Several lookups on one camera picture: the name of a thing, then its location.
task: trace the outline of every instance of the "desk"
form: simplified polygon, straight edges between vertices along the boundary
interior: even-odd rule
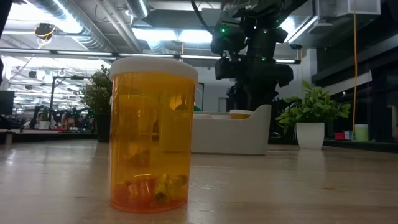
[[[1,223],[398,223],[397,154],[297,146],[195,154],[186,206],[131,214],[109,206],[107,144],[12,147],[0,150]]]

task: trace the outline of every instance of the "computer screen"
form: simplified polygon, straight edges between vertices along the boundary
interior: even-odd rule
[[[14,91],[0,91],[0,114],[12,115],[14,106]]]

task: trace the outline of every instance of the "wooden table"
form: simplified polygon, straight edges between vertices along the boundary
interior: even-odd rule
[[[15,144],[0,150],[0,222],[398,223],[398,154],[271,146],[266,156],[193,155],[190,197],[169,212],[109,206],[108,146]]]

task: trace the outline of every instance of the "green cup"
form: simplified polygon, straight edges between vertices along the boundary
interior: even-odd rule
[[[357,142],[369,141],[367,124],[355,124],[355,141]]]

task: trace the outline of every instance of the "red object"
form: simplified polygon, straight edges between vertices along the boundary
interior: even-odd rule
[[[344,140],[344,133],[335,133],[335,140]]]

